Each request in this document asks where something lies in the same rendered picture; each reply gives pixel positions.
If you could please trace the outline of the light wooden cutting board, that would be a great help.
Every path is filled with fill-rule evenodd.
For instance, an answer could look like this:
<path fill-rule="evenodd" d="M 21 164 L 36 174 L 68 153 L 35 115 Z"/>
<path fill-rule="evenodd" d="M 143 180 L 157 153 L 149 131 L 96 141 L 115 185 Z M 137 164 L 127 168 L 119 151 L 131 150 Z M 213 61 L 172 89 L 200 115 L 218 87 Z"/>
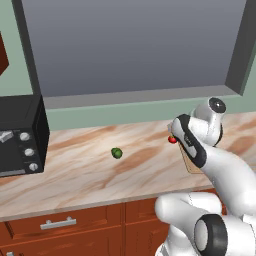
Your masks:
<path fill-rule="evenodd" d="M 176 144 L 179 146 L 187 171 L 190 174 L 202 174 L 202 171 L 189 159 L 188 155 L 182 148 L 182 145 L 178 141 Z"/>

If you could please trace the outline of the green bell pepper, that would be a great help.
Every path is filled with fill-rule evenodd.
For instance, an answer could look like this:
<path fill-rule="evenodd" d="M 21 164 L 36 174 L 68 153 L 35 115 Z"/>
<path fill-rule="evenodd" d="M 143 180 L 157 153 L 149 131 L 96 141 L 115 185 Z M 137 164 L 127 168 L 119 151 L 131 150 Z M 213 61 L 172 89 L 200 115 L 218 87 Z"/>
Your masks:
<path fill-rule="evenodd" d="M 111 149 L 111 154 L 114 158 L 120 159 L 123 155 L 123 152 L 120 148 L 112 148 Z"/>

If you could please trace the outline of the narrow reddish brown drawer front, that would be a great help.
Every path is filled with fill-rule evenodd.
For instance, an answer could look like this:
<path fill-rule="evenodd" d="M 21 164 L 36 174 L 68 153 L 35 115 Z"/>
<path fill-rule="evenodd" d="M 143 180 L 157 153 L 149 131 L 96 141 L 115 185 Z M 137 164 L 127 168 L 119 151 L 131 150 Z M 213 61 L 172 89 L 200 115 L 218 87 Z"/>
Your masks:
<path fill-rule="evenodd" d="M 125 223 L 132 224 L 142 221 L 156 220 L 156 198 L 136 200 L 125 203 Z"/>

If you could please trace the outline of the grey framed window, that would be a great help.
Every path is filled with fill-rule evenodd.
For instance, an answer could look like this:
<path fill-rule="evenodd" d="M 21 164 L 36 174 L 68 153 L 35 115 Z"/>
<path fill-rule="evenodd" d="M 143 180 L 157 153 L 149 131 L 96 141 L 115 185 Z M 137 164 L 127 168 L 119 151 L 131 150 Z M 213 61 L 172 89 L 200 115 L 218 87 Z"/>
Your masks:
<path fill-rule="evenodd" d="M 12 0 L 49 109 L 240 96 L 256 0 Z"/>

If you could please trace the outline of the reddish brown cupboard door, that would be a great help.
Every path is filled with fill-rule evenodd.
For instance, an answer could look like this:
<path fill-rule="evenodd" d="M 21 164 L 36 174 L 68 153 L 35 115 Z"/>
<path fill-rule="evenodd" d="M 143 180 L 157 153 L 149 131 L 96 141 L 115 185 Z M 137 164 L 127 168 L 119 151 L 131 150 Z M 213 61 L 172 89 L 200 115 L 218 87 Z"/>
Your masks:
<path fill-rule="evenodd" d="M 16 245 L 1 246 L 0 256 L 121 256 L 122 229 L 98 229 Z"/>
<path fill-rule="evenodd" d="M 125 256 L 155 256 L 168 235 L 169 225 L 159 220 L 127 224 L 125 227 Z"/>

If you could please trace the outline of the wide reddish brown drawer front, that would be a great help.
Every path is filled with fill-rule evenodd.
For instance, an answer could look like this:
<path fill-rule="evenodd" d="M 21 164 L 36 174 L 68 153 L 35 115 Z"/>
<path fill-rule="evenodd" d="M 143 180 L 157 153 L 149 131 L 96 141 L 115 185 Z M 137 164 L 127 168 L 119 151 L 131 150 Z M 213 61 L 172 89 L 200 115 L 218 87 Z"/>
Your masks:
<path fill-rule="evenodd" d="M 40 225 L 47 220 L 65 220 L 68 216 L 77 220 L 75 225 L 41 230 Z M 56 214 L 49 214 L 18 220 L 0 222 L 0 246 L 39 240 L 81 231 L 119 226 L 122 222 L 122 205 L 113 204 Z"/>

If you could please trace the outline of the black toaster oven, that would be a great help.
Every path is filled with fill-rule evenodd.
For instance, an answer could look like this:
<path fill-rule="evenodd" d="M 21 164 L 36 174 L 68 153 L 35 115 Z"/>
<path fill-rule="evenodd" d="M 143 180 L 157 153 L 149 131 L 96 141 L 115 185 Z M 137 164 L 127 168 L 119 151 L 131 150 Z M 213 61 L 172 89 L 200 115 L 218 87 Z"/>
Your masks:
<path fill-rule="evenodd" d="M 13 137 L 0 141 L 0 177 L 42 173 L 44 171 L 50 130 L 41 95 L 0 97 L 0 132 L 12 131 Z M 20 134 L 27 132 L 28 141 L 21 141 Z M 25 156 L 28 148 L 33 156 Z M 31 171 L 29 165 L 38 164 Z"/>

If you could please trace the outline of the reddish brown wall cupboard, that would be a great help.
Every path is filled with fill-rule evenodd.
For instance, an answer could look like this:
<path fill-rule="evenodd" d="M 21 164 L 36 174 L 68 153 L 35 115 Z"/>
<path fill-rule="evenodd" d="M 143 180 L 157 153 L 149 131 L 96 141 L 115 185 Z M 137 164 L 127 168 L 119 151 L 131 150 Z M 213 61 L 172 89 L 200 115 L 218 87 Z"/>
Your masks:
<path fill-rule="evenodd" d="M 4 46 L 2 34 L 0 33 L 0 75 L 7 69 L 9 66 L 9 61 L 6 53 L 6 49 Z"/>

